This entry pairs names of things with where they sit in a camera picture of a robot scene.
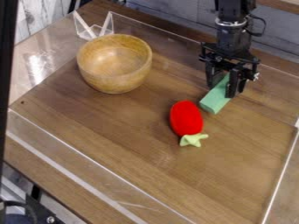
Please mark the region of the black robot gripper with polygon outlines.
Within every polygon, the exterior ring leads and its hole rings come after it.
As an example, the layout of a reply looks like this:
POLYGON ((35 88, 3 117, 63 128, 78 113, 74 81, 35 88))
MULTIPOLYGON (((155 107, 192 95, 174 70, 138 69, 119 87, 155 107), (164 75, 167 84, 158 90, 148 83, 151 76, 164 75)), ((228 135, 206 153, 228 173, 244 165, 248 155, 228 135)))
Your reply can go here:
POLYGON ((256 58, 250 51, 235 54, 224 53, 214 43, 200 43, 200 61, 206 63, 206 78, 208 88, 214 88, 224 77, 223 71, 230 71, 234 66, 242 66, 243 70, 234 68, 228 73, 226 97, 234 98, 244 91, 247 81, 258 78, 256 58))

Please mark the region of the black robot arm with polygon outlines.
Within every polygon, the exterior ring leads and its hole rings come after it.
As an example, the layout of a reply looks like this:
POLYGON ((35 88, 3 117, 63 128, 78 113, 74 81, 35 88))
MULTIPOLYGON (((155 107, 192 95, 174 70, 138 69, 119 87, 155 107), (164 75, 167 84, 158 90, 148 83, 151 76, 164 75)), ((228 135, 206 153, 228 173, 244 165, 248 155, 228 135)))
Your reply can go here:
POLYGON ((250 52, 254 37, 262 37, 266 31, 254 31, 254 20, 267 21, 252 14, 256 0, 214 0, 216 42, 200 43, 199 60, 206 63, 206 77, 210 89, 220 83, 224 75, 224 97, 234 98, 244 91, 248 81, 258 76, 260 59, 250 52))

